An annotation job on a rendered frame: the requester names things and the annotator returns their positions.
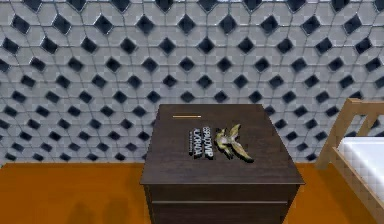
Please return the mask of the dark brown wooden nightstand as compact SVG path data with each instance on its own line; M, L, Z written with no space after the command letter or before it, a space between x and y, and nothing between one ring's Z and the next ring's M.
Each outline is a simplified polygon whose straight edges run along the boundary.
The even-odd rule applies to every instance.
M188 154L191 130L236 124L252 163L219 151L212 160ZM282 224L304 180L262 105L163 104L141 184L152 224Z

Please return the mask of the white mattress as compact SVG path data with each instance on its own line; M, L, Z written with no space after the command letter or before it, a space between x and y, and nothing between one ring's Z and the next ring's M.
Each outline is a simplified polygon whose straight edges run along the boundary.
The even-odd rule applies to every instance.
M337 150L384 202L384 137L345 137Z

